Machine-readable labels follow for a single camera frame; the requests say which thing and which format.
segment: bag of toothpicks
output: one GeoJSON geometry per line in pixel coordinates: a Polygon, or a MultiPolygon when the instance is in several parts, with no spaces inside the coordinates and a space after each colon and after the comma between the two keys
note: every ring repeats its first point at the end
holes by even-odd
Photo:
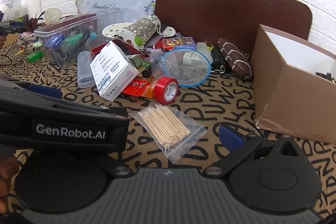
{"type": "Polygon", "coordinates": [[[206,133],[200,123],[177,109],[159,103],[130,113],[154,139],[164,155],[175,164],[206,133]]]}

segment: open box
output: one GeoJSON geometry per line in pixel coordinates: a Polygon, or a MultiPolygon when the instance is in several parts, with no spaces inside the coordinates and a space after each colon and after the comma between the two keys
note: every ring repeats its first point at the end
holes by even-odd
{"type": "Polygon", "coordinates": [[[336,144],[336,55],[260,25],[251,65],[258,128],[336,144]]]}

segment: brown fabric with black letters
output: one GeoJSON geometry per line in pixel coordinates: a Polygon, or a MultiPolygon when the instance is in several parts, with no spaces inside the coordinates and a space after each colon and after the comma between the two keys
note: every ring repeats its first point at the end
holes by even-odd
{"type": "MultiPolygon", "coordinates": [[[[60,88],[64,100],[83,104],[124,106],[129,112],[139,111],[151,102],[148,98],[137,98],[124,94],[121,94],[115,102],[109,102],[99,97],[96,87],[78,88],[76,65],[59,68],[45,57],[31,64],[26,62],[23,53],[15,55],[16,52],[16,49],[9,51],[13,64],[0,67],[0,76],[60,88]]],[[[232,125],[243,134],[255,132],[270,140],[279,137],[277,134],[256,129],[254,125],[253,84],[243,81],[233,74],[212,73],[200,86],[180,88],[179,94],[171,106],[194,118],[208,130],[204,138],[178,161],[178,165],[204,168],[227,155],[228,151],[218,139],[220,123],[232,125]]],[[[112,153],[113,158],[122,160],[133,170],[141,166],[154,168],[172,166],[150,135],[135,120],[131,121],[128,134],[126,151],[112,153]]],[[[320,200],[315,205],[315,211],[322,217],[326,217],[336,211],[336,146],[301,139],[297,139],[297,142],[321,178],[322,192],[320,200]]],[[[30,152],[29,149],[17,151],[16,157],[21,166],[25,163],[30,152]]],[[[11,211],[21,210],[14,190],[10,193],[9,206],[11,211]]]]}

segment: white box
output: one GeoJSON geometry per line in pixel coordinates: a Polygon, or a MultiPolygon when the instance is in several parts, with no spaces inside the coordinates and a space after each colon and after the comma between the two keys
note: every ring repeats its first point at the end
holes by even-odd
{"type": "Polygon", "coordinates": [[[138,70],[110,41],[90,64],[99,95],[113,102],[137,76],[138,70]]]}

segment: transparent plastic bin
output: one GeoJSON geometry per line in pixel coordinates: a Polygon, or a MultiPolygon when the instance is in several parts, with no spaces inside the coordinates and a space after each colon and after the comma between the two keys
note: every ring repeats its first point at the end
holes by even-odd
{"type": "Polygon", "coordinates": [[[45,55],[58,66],[74,63],[82,51],[90,51],[105,43],[103,29],[115,23],[125,22],[128,9],[107,13],[91,12],[63,18],[34,31],[40,37],[45,55]]]}

